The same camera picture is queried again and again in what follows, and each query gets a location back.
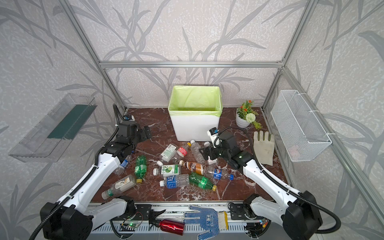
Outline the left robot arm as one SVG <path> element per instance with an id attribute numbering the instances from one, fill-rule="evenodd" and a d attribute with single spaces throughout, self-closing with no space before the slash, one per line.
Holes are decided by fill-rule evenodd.
<path id="1" fill-rule="evenodd" d="M 46 203 L 41 223 L 30 236 L 43 232 L 47 240 L 85 240 L 105 222 L 123 215 L 134 216 L 133 199 L 122 197 L 88 210 L 89 203 L 106 179 L 130 157 L 137 145 L 152 137 L 149 126 L 141 127 L 131 115 L 122 115 L 113 106 L 117 126 L 109 140 L 97 151 L 95 163 L 85 175 L 55 203 Z"/>

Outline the square green label bottle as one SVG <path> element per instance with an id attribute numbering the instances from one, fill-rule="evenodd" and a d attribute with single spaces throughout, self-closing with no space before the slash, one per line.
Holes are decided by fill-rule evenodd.
<path id="1" fill-rule="evenodd" d="M 177 146 L 169 144 L 166 149 L 160 154 L 160 161 L 167 163 L 176 154 Z"/>

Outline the green plastic bottle yellow cap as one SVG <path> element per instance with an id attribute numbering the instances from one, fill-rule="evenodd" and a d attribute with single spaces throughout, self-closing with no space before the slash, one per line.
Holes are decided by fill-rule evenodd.
<path id="1" fill-rule="evenodd" d="M 203 190 L 217 190 L 217 186 L 214 185 L 208 178 L 196 173 L 189 174 L 189 181 L 190 184 L 195 185 Z"/>

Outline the small green bottle yellow cap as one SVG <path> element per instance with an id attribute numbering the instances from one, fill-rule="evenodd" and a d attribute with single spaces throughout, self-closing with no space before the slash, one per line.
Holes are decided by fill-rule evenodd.
<path id="1" fill-rule="evenodd" d="M 147 158 L 144 155 L 138 156 L 136 159 L 135 176 L 136 183 L 140 184 L 147 173 Z"/>

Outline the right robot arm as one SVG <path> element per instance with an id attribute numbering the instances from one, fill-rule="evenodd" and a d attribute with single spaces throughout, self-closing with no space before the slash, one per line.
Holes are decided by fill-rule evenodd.
<path id="1" fill-rule="evenodd" d="M 314 234 L 330 234 L 341 228 L 341 220 L 335 213 L 318 205 L 310 192 L 302 193 L 272 174 L 262 166 L 255 152 L 242 151 L 228 130 L 209 129 L 211 144 L 201 148 L 200 153 L 205 160 L 224 159 L 273 198 L 267 201 L 254 195 L 246 199 L 245 208 L 250 217 L 265 217 L 279 224 L 292 240 L 308 240 Z"/>

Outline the blue label water bottle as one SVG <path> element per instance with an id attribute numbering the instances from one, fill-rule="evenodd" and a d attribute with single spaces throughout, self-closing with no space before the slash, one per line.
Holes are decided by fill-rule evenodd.
<path id="1" fill-rule="evenodd" d="M 160 187 L 166 187 L 167 189 L 181 188 L 189 184 L 190 179 L 188 174 L 168 176 L 159 182 Z"/>

